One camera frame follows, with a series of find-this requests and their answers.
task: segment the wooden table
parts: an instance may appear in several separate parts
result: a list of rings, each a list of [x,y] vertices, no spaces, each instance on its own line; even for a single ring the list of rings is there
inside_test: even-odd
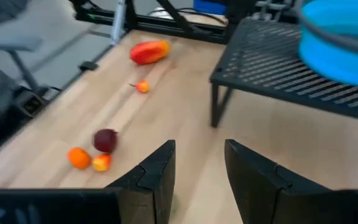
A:
[[[203,17],[193,20],[213,22]],[[169,57],[138,67],[129,49],[166,39]],[[167,139],[177,142],[171,223],[241,223],[224,165],[224,140],[233,138],[332,189],[358,188],[358,120],[235,91],[218,129],[209,125],[208,78],[225,46],[132,31],[37,119],[0,148],[0,188],[104,187]],[[151,91],[130,83],[147,79]],[[76,170],[66,153],[94,155],[93,133],[119,131],[107,172]]]

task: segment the blue container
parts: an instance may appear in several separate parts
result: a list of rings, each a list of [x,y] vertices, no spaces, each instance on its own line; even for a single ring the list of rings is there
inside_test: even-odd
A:
[[[221,4],[201,0],[194,0],[193,7],[200,12],[217,15],[223,15],[224,10],[226,9],[226,7]]]
[[[302,61],[325,77],[358,85],[358,0],[298,3]]]

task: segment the cable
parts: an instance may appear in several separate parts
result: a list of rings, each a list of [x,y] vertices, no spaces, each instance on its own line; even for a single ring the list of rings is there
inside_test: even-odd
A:
[[[216,17],[216,16],[213,16],[213,15],[210,15],[210,14],[207,14],[207,13],[203,13],[203,12],[199,12],[198,10],[196,9],[193,9],[193,8],[190,8],[190,7],[184,7],[184,8],[180,8],[180,9],[177,9],[178,12],[181,12],[181,13],[186,13],[186,14],[191,14],[191,15],[199,15],[199,16],[205,16],[205,17],[208,17],[208,18],[211,18],[211,19],[214,19],[215,21],[218,21],[220,24],[223,24],[223,25],[226,25],[227,22],[225,22],[224,20]],[[151,15],[155,12],[166,12],[165,9],[156,9],[156,10],[153,10],[151,12],[149,12],[147,15]]]

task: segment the wire rack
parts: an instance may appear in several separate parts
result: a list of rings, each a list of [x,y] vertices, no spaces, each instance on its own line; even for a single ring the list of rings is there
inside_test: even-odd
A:
[[[358,118],[358,86],[310,70],[298,57],[300,37],[297,25],[244,19],[211,82]]]

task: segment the red mango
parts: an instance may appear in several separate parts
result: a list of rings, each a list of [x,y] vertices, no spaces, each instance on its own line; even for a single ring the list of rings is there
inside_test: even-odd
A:
[[[165,40],[139,43],[131,49],[131,59],[138,65],[154,63],[167,56],[170,49],[170,44]]]

